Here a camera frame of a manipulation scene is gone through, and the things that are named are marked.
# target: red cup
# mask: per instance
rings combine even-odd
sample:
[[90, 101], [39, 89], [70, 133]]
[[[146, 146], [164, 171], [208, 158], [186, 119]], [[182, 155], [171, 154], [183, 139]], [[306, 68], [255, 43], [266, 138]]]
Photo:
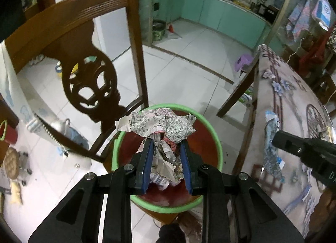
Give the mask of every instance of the red cup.
[[7, 123], [7, 120], [0, 124], [0, 140], [10, 145], [14, 145], [17, 141], [17, 132]]

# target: crumpled paper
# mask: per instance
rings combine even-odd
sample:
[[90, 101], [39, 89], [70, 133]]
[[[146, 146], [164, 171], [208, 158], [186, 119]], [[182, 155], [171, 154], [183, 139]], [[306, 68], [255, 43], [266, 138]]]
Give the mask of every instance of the crumpled paper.
[[281, 161], [278, 160], [278, 149], [272, 145], [275, 133], [279, 130], [279, 118], [274, 112], [267, 110], [265, 112], [265, 119], [264, 168], [268, 174], [271, 174], [281, 183], [285, 183], [285, 177], [280, 167]]
[[148, 138], [154, 141], [154, 156], [152, 162], [151, 182], [165, 190], [169, 184], [178, 185], [184, 178], [181, 158], [177, 154], [177, 143], [195, 132], [193, 123], [195, 115], [177, 116], [169, 108], [144, 110], [141, 114], [132, 112], [115, 122], [118, 131], [133, 131], [146, 137], [138, 151], [142, 152]]
[[148, 137], [155, 132], [164, 132], [167, 138], [174, 143], [179, 143], [195, 132], [193, 123], [195, 115], [177, 116], [169, 108], [144, 110], [141, 114], [132, 112], [115, 122], [118, 131], [133, 131], [141, 137]]

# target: dining table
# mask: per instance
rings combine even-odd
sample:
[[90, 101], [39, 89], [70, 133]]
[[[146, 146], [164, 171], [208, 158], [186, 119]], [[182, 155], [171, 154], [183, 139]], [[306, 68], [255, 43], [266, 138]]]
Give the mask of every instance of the dining table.
[[232, 174], [249, 174], [303, 237], [316, 239], [336, 216], [336, 195], [299, 157], [276, 149], [269, 138], [272, 131], [282, 130], [334, 142], [332, 122], [305, 81], [265, 44], [258, 47], [250, 71], [217, 116], [223, 117], [250, 86], [248, 124]]

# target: bucket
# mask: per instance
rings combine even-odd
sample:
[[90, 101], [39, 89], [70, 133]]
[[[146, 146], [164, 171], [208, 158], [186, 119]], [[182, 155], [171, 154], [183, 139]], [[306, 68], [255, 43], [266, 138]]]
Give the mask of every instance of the bucket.
[[153, 41], [160, 41], [165, 35], [166, 22], [163, 20], [153, 20]]
[[[223, 153], [219, 138], [202, 114], [183, 105], [160, 104], [148, 109], [170, 108], [177, 115], [192, 113], [197, 120], [193, 124], [196, 132], [188, 136], [190, 150], [200, 154], [203, 162], [222, 169]], [[112, 156], [112, 170], [130, 162], [133, 154], [137, 152], [144, 137], [134, 132], [121, 132], [114, 142]], [[131, 200], [147, 210], [158, 213], [179, 213], [187, 211], [201, 203], [203, 196], [191, 196], [185, 188], [184, 180], [177, 186], [169, 185], [160, 191], [156, 184], [150, 183], [145, 195], [131, 196]]]
[[17, 141], [17, 132], [7, 124], [7, 120], [2, 121], [0, 124], [0, 141], [5, 141], [10, 145], [14, 145]]

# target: purple stool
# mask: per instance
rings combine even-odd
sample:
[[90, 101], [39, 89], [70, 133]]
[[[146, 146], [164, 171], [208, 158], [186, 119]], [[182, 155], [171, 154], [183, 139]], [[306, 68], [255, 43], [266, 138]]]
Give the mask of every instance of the purple stool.
[[250, 65], [253, 57], [249, 54], [243, 54], [235, 63], [235, 71], [238, 72], [244, 65]]

